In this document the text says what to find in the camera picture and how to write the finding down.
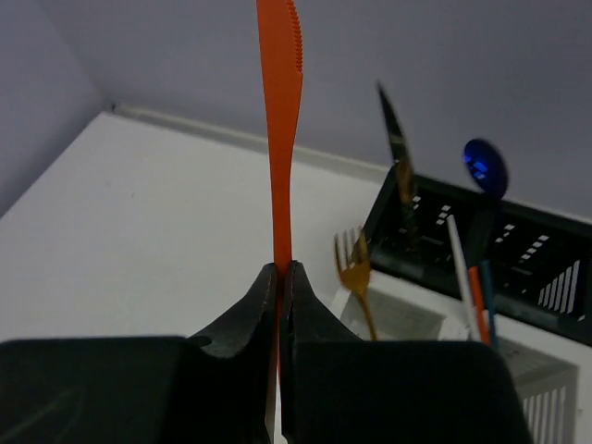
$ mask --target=gold fork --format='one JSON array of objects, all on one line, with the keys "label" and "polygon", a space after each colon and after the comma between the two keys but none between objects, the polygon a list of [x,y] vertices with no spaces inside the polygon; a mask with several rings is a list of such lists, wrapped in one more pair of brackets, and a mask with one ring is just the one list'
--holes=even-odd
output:
[{"label": "gold fork", "polygon": [[366,323],[370,329],[370,336],[372,340],[376,340],[376,326],[374,319],[370,313],[370,307],[368,305],[368,297],[366,295],[368,291],[368,283],[370,282],[370,255],[368,254],[368,244],[366,242],[366,236],[360,228],[360,238],[356,242],[355,230],[351,229],[351,239],[348,239],[348,232],[343,232],[343,250],[345,256],[345,267],[341,266],[342,254],[339,252],[339,235],[335,235],[335,264],[337,265],[337,271],[339,279],[343,286],[352,291],[353,294],[358,298],[364,315],[366,317]]}]

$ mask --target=white dish rack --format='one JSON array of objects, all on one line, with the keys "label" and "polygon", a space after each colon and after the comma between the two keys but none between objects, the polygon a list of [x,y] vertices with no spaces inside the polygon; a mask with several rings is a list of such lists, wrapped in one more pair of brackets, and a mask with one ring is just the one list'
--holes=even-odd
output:
[{"label": "white dish rack", "polygon": [[[382,340],[467,340],[460,301],[373,272],[370,310]],[[364,313],[347,290],[331,312],[369,339]],[[496,317],[500,353],[508,365],[536,444],[588,444],[592,439],[592,349],[508,317]]]}]

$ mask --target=white table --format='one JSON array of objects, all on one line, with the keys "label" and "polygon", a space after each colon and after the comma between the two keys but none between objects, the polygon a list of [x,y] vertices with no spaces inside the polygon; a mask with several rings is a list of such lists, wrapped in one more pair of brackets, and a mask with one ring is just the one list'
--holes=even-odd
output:
[{"label": "white table", "polygon": [[[292,168],[294,258],[326,304],[332,236],[380,183]],[[0,341],[190,335],[273,260],[271,232],[265,154],[103,114],[0,219]]]}]

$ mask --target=orange utensil handle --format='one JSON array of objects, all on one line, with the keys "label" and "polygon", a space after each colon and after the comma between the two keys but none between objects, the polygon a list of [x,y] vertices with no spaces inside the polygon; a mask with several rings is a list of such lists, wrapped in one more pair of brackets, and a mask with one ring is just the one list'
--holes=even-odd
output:
[{"label": "orange utensil handle", "polygon": [[271,188],[273,230],[274,230],[274,262],[282,278],[288,273],[292,260],[292,235],[290,223],[290,178],[274,180]]},{"label": "orange utensil handle", "polygon": [[481,291],[481,283],[479,282],[479,274],[476,266],[469,268],[469,281],[471,282],[471,291],[473,293],[473,302],[475,303],[475,310],[477,316],[477,326],[479,327],[479,335],[481,340],[488,345],[491,345],[489,331],[483,319],[483,312],[485,305],[483,304],[483,291]]}]

